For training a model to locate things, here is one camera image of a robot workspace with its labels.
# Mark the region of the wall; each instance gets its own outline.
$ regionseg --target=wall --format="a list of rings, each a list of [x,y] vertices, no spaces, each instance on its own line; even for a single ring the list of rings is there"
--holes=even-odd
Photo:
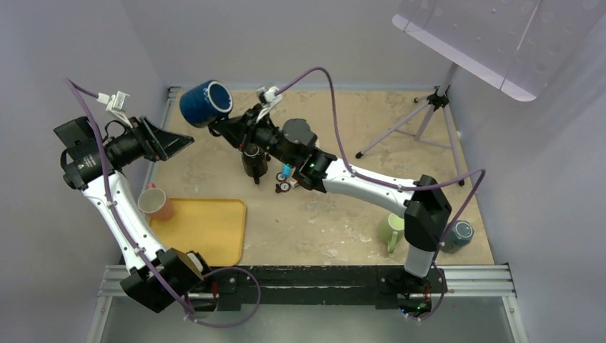
[[[61,78],[127,91],[130,114],[154,120],[164,84],[117,0],[3,1],[0,61],[0,337],[83,342],[104,266],[119,251],[61,178],[63,146],[52,129],[83,115]],[[134,189],[145,171],[145,163],[127,167]]]
[[[392,25],[401,0],[122,0],[160,77],[253,89],[324,66],[341,89],[439,84],[448,61]],[[322,75],[304,80],[323,88]]]
[[[497,263],[531,342],[601,342],[606,284],[606,18],[531,103],[461,73],[452,108]]]

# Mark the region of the purple cable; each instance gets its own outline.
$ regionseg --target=purple cable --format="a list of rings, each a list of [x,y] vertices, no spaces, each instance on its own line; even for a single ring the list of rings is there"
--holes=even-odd
[[[105,154],[105,148],[103,147],[103,141],[101,139],[101,137],[102,137],[101,130],[99,130],[99,125],[94,120],[94,117],[93,117],[93,114],[91,113],[91,110],[86,105],[86,102],[84,102],[84,99],[82,99],[82,96],[80,96],[80,93],[78,93],[78,91],[81,91],[82,93],[84,93],[86,95],[92,96],[95,99],[97,99],[99,96],[98,96],[98,94],[95,94],[95,93],[93,93],[91,91],[87,91],[87,90],[81,88],[80,86],[76,85],[69,78],[64,78],[63,81],[65,81],[65,83],[69,87],[69,90],[76,97],[76,99],[80,103],[80,106],[84,110],[84,113],[86,113],[86,117],[89,120],[89,124],[90,124],[90,126],[91,126],[91,128],[93,130],[94,136],[95,136],[96,146],[97,146],[97,149],[99,150],[99,159],[101,160],[101,170],[102,170],[102,173],[103,173],[103,182],[104,182],[104,187],[105,187],[105,197],[106,197],[106,199],[107,199],[107,201],[109,203],[112,203],[113,200],[114,200],[114,198],[113,198],[113,196],[111,194],[111,189],[109,188],[109,160],[107,159],[107,155]],[[130,235],[130,233],[126,230],[126,227],[124,226],[124,223],[122,222],[122,219],[120,218],[120,215],[119,215],[118,211],[116,210],[116,207],[115,206],[109,206],[109,210],[111,211],[111,215],[114,216],[114,219],[116,220],[116,223],[118,224],[118,228],[120,228],[120,231],[122,232],[122,234],[124,235],[124,237],[126,238],[126,240],[129,241],[129,243],[132,246],[132,248],[135,249],[136,247],[138,247],[139,245],[137,244],[137,242],[133,239],[133,237]],[[137,252],[137,254],[139,255],[139,257],[141,257],[141,259],[143,260],[143,262],[145,263],[145,265],[147,266],[147,268],[149,268],[149,270],[152,272],[152,274],[158,279],[158,281],[163,286],[163,288],[165,288],[166,291],[169,294],[171,294],[171,296],[178,303],[180,303],[181,306],[183,306],[183,310],[189,316],[191,316],[191,314],[194,313],[194,308],[192,307],[191,303],[186,302],[186,300],[182,299],[174,291],[174,289],[170,286],[170,284],[166,281],[166,279],[160,274],[160,272],[158,271],[158,269],[156,269],[156,267],[154,267],[154,265],[147,258],[147,256],[145,256],[145,253],[143,251],[139,250],[139,252]],[[209,273],[205,274],[204,276],[205,277],[209,277],[209,276],[211,276],[211,275],[213,275],[213,274],[215,274],[217,272],[220,272],[220,271],[226,270],[226,269],[228,269],[228,268],[226,267],[226,268],[215,269],[214,271],[209,272]],[[245,316],[243,318],[243,320],[240,319],[238,322],[229,323],[229,324],[221,324],[221,325],[223,325],[221,327],[234,327],[236,325],[239,325],[239,324],[247,321],[258,310],[259,305],[261,304],[261,286],[259,285],[259,282],[257,281],[257,279],[255,279],[254,276],[250,272],[248,272],[247,270],[244,270],[242,268],[229,267],[229,269],[237,269],[237,270],[239,270],[241,272],[244,272],[248,276],[250,276],[251,279],[253,279],[254,283],[257,286],[257,290],[259,291],[259,296],[257,297],[257,303],[255,304],[255,308],[253,308],[253,311],[251,312],[251,314]]]
[[[311,73],[312,71],[316,71],[316,70],[323,72],[324,75],[326,75],[326,78],[328,79],[328,85],[330,88],[330,100],[332,102],[332,123],[334,125],[334,135],[337,138],[337,145],[339,146],[339,152],[341,153],[341,158],[343,159],[345,168],[347,169],[347,171],[349,171],[356,177],[359,177],[360,179],[363,179],[366,181],[373,182],[375,184],[380,184],[382,186],[397,189],[399,191],[416,192],[416,191],[430,191],[433,189],[439,189],[439,188],[442,188],[445,186],[450,186],[451,184],[456,184],[459,181],[472,176],[473,174],[480,173],[480,175],[478,176],[477,181],[473,185],[469,195],[467,195],[467,198],[465,198],[465,200],[463,201],[463,204],[461,205],[461,207],[459,208],[457,213],[454,214],[454,217],[452,218],[450,223],[446,226],[446,228],[444,229],[444,231],[442,233],[442,236],[439,238],[439,241],[443,242],[444,239],[446,238],[446,235],[452,228],[452,225],[459,219],[459,217],[461,216],[461,213],[463,213],[463,210],[465,210],[465,208],[467,207],[469,202],[472,200],[473,195],[475,194],[475,192],[477,191],[477,188],[480,186],[480,184],[482,183],[482,180],[484,179],[484,175],[486,174],[486,169],[476,169],[474,171],[468,171],[467,173],[461,175],[460,177],[458,177],[456,179],[451,179],[446,182],[441,182],[439,184],[432,184],[430,186],[421,186],[421,187],[404,187],[402,185],[393,184],[391,182],[385,182],[385,181],[378,180],[378,179],[375,179],[372,177],[367,177],[366,175],[358,173],[357,171],[353,170],[352,166],[347,161],[347,156],[345,156],[345,149],[343,148],[343,143],[341,142],[341,136],[339,135],[339,125],[337,124],[337,100],[334,97],[334,86],[332,84],[332,77],[330,76],[330,73],[325,68],[322,68],[321,66],[316,66],[314,68],[307,70],[306,72],[301,74],[299,77],[297,77],[295,80],[293,80],[292,82],[290,82],[289,84],[287,84],[286,86],[284,86],[280,90],[278,90],[278,92],[276,92],[276,95],[280,95],[280,94],[284,93],[286,90],[288,90],[289,88],[294,86],[297,82],[301,81],[309,73]],[[438,274],[442,278],[442,281],[443,281],[442,293],[440,294],[440,297],[439,297],[438,302],[436,303],[436,306],[427,315],[420,317],[421,320],[425,320],[425,319],[431,317],[435,313],[435,311],[438,309],[438,307],[442,304],[442,300],[444,299],[444,293],[446,293],[446,278],[444,277],[442,271],[440,269],[438,269],[435,264],[435,260],[437,258],[438,252],[439,252],[439,249],[435,252],[435,254],[433,256],[432,266],[438,271]]]

